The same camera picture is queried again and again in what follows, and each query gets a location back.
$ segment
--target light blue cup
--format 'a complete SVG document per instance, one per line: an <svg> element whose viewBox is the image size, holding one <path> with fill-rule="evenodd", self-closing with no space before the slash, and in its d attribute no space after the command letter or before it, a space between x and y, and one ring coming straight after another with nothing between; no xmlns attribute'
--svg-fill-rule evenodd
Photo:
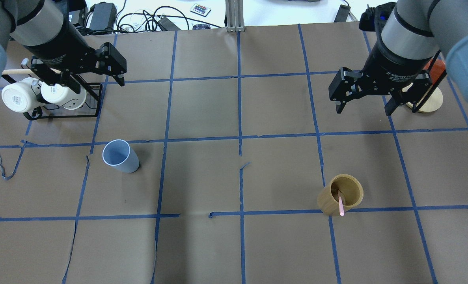
<svg viewBox="0 0 468 284"><path fill-rule="evenodd" d="M126 173L135 172L140 165L134 149L122 139L113 140L104 147L103 160L106 165Z"/></svg>

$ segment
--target wooden cup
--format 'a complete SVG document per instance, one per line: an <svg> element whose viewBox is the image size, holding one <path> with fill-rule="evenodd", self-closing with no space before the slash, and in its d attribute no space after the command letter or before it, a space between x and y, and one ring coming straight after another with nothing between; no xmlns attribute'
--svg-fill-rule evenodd
<svg viewBox="0 0 468 284"><path fill-rule="evenodd" d="M344 212L354 208L364 198L364 189L360 182L349 174L340 174L318 194L318 207L329 216L339 216L339 192L344 197Z"/></svg>

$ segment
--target blue tape grid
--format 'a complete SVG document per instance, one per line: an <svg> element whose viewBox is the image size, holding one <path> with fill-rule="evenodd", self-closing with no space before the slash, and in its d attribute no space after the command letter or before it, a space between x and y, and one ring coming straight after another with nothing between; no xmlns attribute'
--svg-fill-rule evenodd
<svg viewBox="0 0 468 284"><path fill-rule="evenodd" d="M239 156L242 156L242 119L241 119L241 32L237 32L237 113L239 116ZM239 226L241 232L241 284L246 284L246 260L244 249L244 193L243 193L243 170L250 163L246 163L239 169Z"/></svg>
<svg viewBox="0 0 468 284"><path fill-rule="evenodd" d="M278 137L306 137L306 136L315 136L317 138L317 147L318 147L318 152L319 152L319 157L320 157L320 166L321 166L321 171L322 171L322 182L323 184L325 183L324 181L324 174L323 174L323 168L324 168L324 163L323 163L323 156L322 156L322 151L321 151L321 136L327 136L327 135L375 135L375 134L392 134L394 136L394 140L397 146L397 150L399 153L399 158L401 165L403 166L403 171L405 174L406 178L406 183L408 186L408 191L412 200L412 207L388 207L388 208L354 208L350 210L349 212L388 212L388 211L414 211L416 221L418 223L418 229L420 231L421 235L421 240L423 242L423 248L425 250L425 256L427 257L428 265L430 268L430 272L432 275L433 282L436 283L437 279L434 274L432 262L430 259L430 254L428 252L428 247L425 241L425 235L423 233L423 228L421 226L420 218L418 211L420 210L459 210L459 209L468 209L468 205L445 205L445 206L417 206L416 201L414 200L414 196L412 194L412 188L410 187L410 181L409 181L409 176L407 175L407 170L405 168L405 163L403 160L403 155L400 149L400 145L398 143L398 138L397 134L398 133L426 133L426 132L447 132L447 131L468 131L468 127L466 128L440 128L440 129L411 129L411 130L396 130L392 121L391 117L388 117L390 121L390 126L391 130L390 131L345 131L345 132L336 132L336 133L321 133L318 128L317 124L317 119L316 119L316 113L315 113L315 107L313 103L313 90L311 86L311 77L310 75L319 75L319 74L335 74L336 71L322 71L322 72L310 72L309 67L308 67L308 58L306 54L306 47L304 43L304 36L302 34L302 28L300 25L298 25L298 30L299 30L299 36L300 36L300 41L302 44L302 52L304 55L304 62L306 64L306 72L300 72L300 73L277 73L277 74L255 74L255 75L241 75L241 35L240 33L237 34L237 59L238 59L238 72L237 76L216 76L216 77L192 77L192 78L178 78L174 79L174 61L175 61L175 55L176 55L176 41L177 41L177 33L175 32L174 35L174 43L173 43L173 56L172 56L172 66L171 66L171 76L169 79L155 79L155 80L133 80L133 81L126 81L127 84L130 83L146 83L146 82L169 82L170 84L170 91L169 91L169 100L168 100L168 111L167 111L167 121L166 121L166 135L163 140L132 140L129 141L129 143L153 143L153 142L163 142L164 143L164 154L163 154L163 160L162 160L162 169L161 169L161 174L160 174L160 188L159 188L159 194L158 194L158 212L157 214L143 214L143 215L113 215L113 216L79 216L79 212L81 210L81 203L84 195L84 189L86 185L86 179L88 176L88 165L86 167L86 174L84 176L84 183L82 185L81 193L80 193L80 198L78 201L78 208L77 208L77 213L76 216L59 216L59 217L21 217L21 218L0 218L0 222L14 222L14 221L52 221L52 220L73 220L75 221L75 233L76 233L76 228L77 228L77 223L79 220L113 220L113 219L140 219L140 218L156 218L156 228L155 228L155 242L156 244L158 243L158 229L160 226L160 219L161 218L176 218L179 217L179 214L161 214L161 207L162 207L162 192L163 192L163 181L164 181L164 173L165 173L165 160L166 160L166 153L167 153L167 143L168 142L189 142L189 141L204 141L204 140L239 140L239 153L240 155L242 154L242 140L243 139L255 139L255 138L278 138ZM114 38L114 45L116 45L117 41L117 35L115 35ZM365 43L367 45L367 49L369 52L371 51L371 47L369 46L369 42L367 39L367 34L364 32L364 39ZM286 135L243 135L242 134L242 127L241 127L241 79L242 78L252 78L252 77L279 77L279 76L299 76L299 75L306 75L308 79L308 90L310 94L310 100L311 100L311 111L313 113L313 122L315 124L315 133L297 133L297 134L286 134ZM231 79L231 78L236 78L238 79L238 104L239 104L239 136L219 136L219 137L200 137L200 138L177 138L177 139L169 139L168 138L168 133L169 133L169 119L170 119L170 110L171 110L171 101L172 101L172 83L173 81L188 81L188 80L212 80L212 79ZM102 83L104 85L104 90L103 90L103 99L100 102L100 113L98 117L96 118L95 122L95 128L93 132L93 138L92 141L89 143L79 143L79 144L33 144L27 141L22 141L24 142L25 146L27 148L43 148L43 147L77 147L77 146L90 146L90 153L93 153L93 147L95 145L101 145L101 144L107 144L108 142L96 142L95 141L95 136L97 134L97 129L99 126L99 121L100 121L100 116L101 116L101 110L102 110L102 104L104 102L104 94L106 93L106 87L110 84L116 84L116 82L109 82L108 81L109 77L106 76L105 81ZM461 101L459 99L459 96L457 95L457 92L453 86L453 83L450 81L449 78L448 83L450 84L451 90L453 91L453 94L458 102L459 108L461 109L461 112L463 114L463 117L466 121L466 124L468 126L468 117L466 115L466 112L463 108L463 105L461 104ZM32 122L29 122L25 135L28 135L30 132L30 128L32 127ZM5 145L5 146L0 146L0 149L11 149L11 148L22 148L19 145ZM241 206L240 206L240 211L239 212L211 212L209 217L213 218L215 216L240 216L241 217L241 275L242 275L242 282L245 283L245 260L244 260L244 216L245 215L273 215L273 214L321 214L321 210L317 209L311 209L311 210L268 210L268 211L244 211L243 208L243 185L242 185L242 172L243 169L246 165L244 165L240 170L239 170L239 178L240 178L240 199L241 199ZM336 276L337 276L337 282L341 283L340 279L340 270L339 270L339 263L338 263L338 258L337 258L337 251L336 251L336 245L335 245L335 233L334 233L334 228L333 228L333 221L332 218L329 217L329 229L330 229L330 234L331 234L331 242L332 242L332 250L334 254L334 264L336 268ZM155 272L153 272L153 277L152 277L152 283L154 282L154 276ZM65 281L67 277L67 273L64 276L63 282Z"/></svg>
<svg viewBox="0 0 468 284"><path fill-rule="evenodd" d="M164 191L164 176L166 170L166 157L167 157L167 143L169 140L169 120L171 118L171 103L172 103L172 87L174 79L174 61L176 59L176 41L178 40L178 32L174 32L174 43L172 49L172 61L171 61L171 79L169 80L169 99L167 102L167 118L166 118L166 132L164 137L164 154L162 155L162 168L160 170L160 187L158 188L158 205L157 215L160 215L162 210L162 194ZM158 250L158 231L160 230L160 217L157 217L155 223L155 253ZM153 264L153 275L151 276L151 284L155 282L155 268L157 266L157 258L155 257L155 263Z"/></svg>
<svg viewBox="0 0 468 284"><path fill-rule="evenodd" d="M315 110L315 100L313 97L313 87L311 84L311 76L309 74L309 63L308 63L308 54L306 53L306 43L304 42L304 35L302 34L302 27L300 24L297 25L298 33L300 36L300 43L302 45L302 53L304 55L304 63L306 64L306 76L308 78L308 89L309 89L309 98L311 100L311 112L313 113L313 122L315 124L316 131L316 142L318 147L318 156L320 158L320 170L322 174L322 183L323 187L325 186L325 177L324 177L324 162L322 154L322 143L320 139L320 128L318 128L318 122L316 119L316 110ZM335 275L337 278L337 283L341 284L341 273L339 269L339 259L337 258L337 246L335 244L335 233L334 233L334 224L332 222L332 217L329 216L329 230L330 230L330 240L332 243L332 253L334 256L334 266L335 266Z"/></svg>

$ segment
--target power adapter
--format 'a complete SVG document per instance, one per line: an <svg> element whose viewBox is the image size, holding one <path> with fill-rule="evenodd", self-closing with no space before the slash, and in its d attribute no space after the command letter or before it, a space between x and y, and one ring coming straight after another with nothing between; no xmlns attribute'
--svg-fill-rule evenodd
<svg viewBox="0 0 468 284"><path fill-rule="evenodd" d="M172 31L172 30L181 30L176 26L171 20L169 20L167 17L162 17L160 20L157 22L158 26L162 31Z"/></svg>
<svg viewBox="0 0 468 284"><path fill-rule="evenodd" d="M340 5L339 10L337 11L337 15L335 16L334 23L346 22L346 20L348 19L350 9L351 7L349 6Z"/></svg>
<svg viewBox="0 0 468 284"><path fill-rule="evenodd" d="M92 19L89 29L105 30L115 26L116 7L113 3L99 3L93 6ZM97 34L112 34L112 31L99 32Z"/></svg>

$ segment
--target black device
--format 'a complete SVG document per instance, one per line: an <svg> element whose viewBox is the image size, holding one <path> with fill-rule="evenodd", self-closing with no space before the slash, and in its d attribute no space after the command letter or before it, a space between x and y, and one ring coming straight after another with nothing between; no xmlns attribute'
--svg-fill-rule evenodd
<svg viewBox="0 0 468 284"><path fill-rule="evenodd" d="M337 15L335 16L334 23L346 22L346 20L348 19L350 9L351 7L349 6L340 5L339 10L337 11Z"/></svg>
<svg viewBox="0 0 468 284"><path fill-rule="evenodd" d="M207 29L211 29L211 26L205 25L205 24L198 24L192 27L192 30L207 30Z"/></svg>
<svg viewBox="0 0 468 284"><path fill-rule="evenodd" d="M105 30L113 29L116 20L116 7L113 3L100 3L93 6L92 20L90 20L89 29ZM112 31L106 31L97 34L112 34Z"/></svg>
<svg viewBox="0 0 468 284"><path fill-rule="evenodd" d="M84 27L86 22L86 13L88 12L88 8L84 7L83 9L79 9L77 11L70 11L69 12L69 21L75 27Z"/></svg>
<svg viewBox="0 0 468 284"><path fill-rule="evenodd" d="M176 26L171 20L169 20L167 17L162 17L160 20L157 22L158 26L162 31L172 31L172 30L181 30Z"/></svg>

